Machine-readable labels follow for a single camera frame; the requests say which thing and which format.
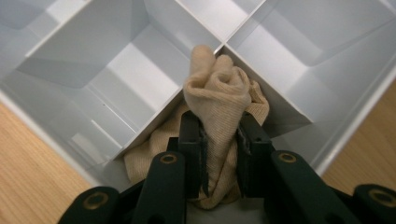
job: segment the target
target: beige cloth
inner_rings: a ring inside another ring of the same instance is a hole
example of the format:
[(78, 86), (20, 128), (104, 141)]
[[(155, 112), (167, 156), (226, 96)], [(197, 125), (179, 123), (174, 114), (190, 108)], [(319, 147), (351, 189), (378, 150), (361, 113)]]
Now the beige cloth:
[(144, 179), (151, 159), (166, 150), (169, 137), (178, 136), (181, 115), (190, 109), (203, 123), (208, 137), (209, 197), (201, 192), (193, 202), (210, 209), (239, 197), (235, 132), (245, 110), (263, 124), (269, 105), (257, 82), (233, 66), (230, 57), (221, 55), (216, 59), (207, 46), (192, 51), (190, 73), (183, 89), (188, 106), (183, 103), (147, 142), (127, 152), (124, 160), (133, 183)]

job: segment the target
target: wooden floor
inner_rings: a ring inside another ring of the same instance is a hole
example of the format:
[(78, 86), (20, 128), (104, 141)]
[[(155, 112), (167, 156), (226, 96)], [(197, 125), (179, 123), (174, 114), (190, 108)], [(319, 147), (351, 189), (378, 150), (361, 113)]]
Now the wooden floor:
[[(375, 182), (396, 189), (396, 83), (324, 180), (351, 193)], [(55, 223), (89, 184), (0, 105), (0, 223)]]

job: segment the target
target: wooden surface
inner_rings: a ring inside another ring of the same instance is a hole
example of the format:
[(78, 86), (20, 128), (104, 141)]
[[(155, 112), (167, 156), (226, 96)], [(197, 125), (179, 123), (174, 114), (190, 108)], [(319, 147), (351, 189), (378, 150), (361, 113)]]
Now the wooden surface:
[[(352, 192), (360, 183), (396, 189), (396, 84), (323, 176)], [(89, 184), (0, 105), (0, 223), (56, 223)]]

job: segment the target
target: tan fabric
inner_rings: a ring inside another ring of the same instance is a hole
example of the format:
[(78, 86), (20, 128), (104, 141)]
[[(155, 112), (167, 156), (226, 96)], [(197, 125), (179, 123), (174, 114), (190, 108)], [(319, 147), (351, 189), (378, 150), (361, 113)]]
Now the tan fabric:
[(209, 197), (201, 192), (193, 202), (210, 209), (239, 197), (235, 175), (236, 128), (245, 110), (262, 124), (269, 105), (257, 82), (233, 66), (230, 57), (221, 55), (216, 59), (207, 46), (197, 46), (192, 51), (190, 72), (183, 89), (188, 106), (181, 105), (147, 142), (130, 150), (124, 159), (133, 183), (145, 178), (151, 159), (166, 150), (169, 137), (178, 136), (181, 115), (190, 108), (208, 136)]

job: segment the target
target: white storage bin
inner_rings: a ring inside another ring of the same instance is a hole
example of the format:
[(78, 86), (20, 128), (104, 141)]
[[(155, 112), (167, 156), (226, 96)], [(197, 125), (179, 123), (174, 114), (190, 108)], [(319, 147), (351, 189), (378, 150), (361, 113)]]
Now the white storage bin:
[[(261, 84), (275, 148), (322, 174), (396, 75), (395, 13), (393, 0), (0, 0), (1, 98), (94, 185), (124, 190), (120, 155), (180, 101), (206, 44)], [(261, 209), (189, 218), (255, 223)]]

